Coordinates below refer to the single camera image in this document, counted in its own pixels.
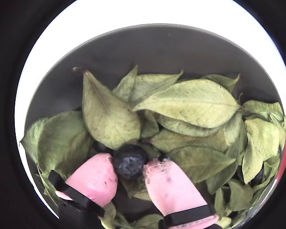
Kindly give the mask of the pink-tipped gripper finger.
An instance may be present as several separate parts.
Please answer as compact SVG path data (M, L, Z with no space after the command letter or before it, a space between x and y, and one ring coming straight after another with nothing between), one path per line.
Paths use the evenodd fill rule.
M99 153L82 164L67 180L54 170L48 180L59 198L59 220L65 229L113 229L118 177L112 156Z
M143 176L153 204L164 216L160 229L205 229L218 221L214 207L173 161L157 159L143 167Z

